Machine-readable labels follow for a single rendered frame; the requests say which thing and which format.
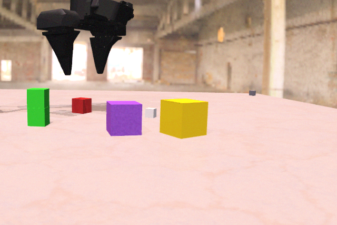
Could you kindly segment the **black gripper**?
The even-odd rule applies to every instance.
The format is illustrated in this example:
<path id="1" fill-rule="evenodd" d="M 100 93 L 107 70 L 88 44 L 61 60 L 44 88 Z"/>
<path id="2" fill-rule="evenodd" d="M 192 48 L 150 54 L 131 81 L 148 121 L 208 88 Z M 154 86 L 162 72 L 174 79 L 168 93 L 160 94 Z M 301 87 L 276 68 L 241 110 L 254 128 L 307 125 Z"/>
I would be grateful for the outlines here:
<path id="1" fill-rule="evenodd" d="M 37 17 L 37 30 L 45 30 L 42 34 L 49 41 L 65 75 L 70 76 L 73 62 L 73 43 L 81 29 L 90 31 L 90 44 L 98 74 L 102 74 L 114 43 L 126 36 L 126 26 L 106 17 L 96 15 L 84 16 L 87 0 L 71 0 L 70 10 L 54 9 L 43 11 Z M 90 25 L 90 26 L 89 26 Z"/>

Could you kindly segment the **yellow cube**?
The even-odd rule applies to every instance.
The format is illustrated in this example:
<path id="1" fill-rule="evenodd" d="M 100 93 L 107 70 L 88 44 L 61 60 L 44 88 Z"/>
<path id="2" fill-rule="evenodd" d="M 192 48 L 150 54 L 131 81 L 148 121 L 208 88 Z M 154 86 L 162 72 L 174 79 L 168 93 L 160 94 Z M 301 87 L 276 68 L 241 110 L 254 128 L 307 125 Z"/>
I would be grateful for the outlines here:
<path id="1" fill-rule="evenodd" d="M 161 100 L 160 133 L 178 139 L 206 135 L 208 109 L 206 101 Z"/>

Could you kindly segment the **red block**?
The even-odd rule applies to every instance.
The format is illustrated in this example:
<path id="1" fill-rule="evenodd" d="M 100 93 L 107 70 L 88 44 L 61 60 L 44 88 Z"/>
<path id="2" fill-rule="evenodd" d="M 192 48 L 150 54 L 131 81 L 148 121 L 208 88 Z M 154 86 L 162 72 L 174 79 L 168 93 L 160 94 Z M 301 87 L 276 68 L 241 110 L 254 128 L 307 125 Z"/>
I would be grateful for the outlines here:
<path id="1" fill-rule="evenodd" d="M 90 113 L 92 108 L 92 99 L 91 98 L 72 98 L 72 113 Z"/>

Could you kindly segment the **purple cube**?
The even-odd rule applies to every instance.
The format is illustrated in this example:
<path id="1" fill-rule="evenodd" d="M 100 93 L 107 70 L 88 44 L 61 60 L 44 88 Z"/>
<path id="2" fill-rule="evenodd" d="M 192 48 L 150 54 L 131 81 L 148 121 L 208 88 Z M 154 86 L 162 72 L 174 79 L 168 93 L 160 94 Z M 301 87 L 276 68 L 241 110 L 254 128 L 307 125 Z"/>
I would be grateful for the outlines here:
<path id="1" fill-rule="evenodd" d="M 106 130 L 110 136 L 142 135 L 142 104 L 107 101 Z"/>

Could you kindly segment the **green block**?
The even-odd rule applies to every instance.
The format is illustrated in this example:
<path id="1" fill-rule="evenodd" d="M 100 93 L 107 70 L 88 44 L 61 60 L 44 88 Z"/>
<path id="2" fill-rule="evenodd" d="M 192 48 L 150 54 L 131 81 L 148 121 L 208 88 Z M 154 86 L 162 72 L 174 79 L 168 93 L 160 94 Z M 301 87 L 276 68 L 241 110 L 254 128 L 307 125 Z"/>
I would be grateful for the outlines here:
<path id="1" fill-rule="evenodd" d="M 49 89 L 27 89 L 27 108 L 44 109 L 49 106 Z"/>
<path id="2" fill-rule="evenodd" d="M 27 126 L 46 127 L 50 124 L 49 106 L 44 109 L 27 108 Z"/>

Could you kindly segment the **small white cube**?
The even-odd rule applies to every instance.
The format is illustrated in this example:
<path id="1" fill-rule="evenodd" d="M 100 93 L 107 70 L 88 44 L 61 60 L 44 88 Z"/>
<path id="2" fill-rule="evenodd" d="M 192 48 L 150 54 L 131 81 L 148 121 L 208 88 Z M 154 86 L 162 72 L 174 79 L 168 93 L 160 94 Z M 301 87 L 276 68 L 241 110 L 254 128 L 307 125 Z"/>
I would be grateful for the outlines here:
<path id="1" fill-rule="evenodd" d="M 157 108 L 145 108 L 145 118 L 155 118 Z"/>

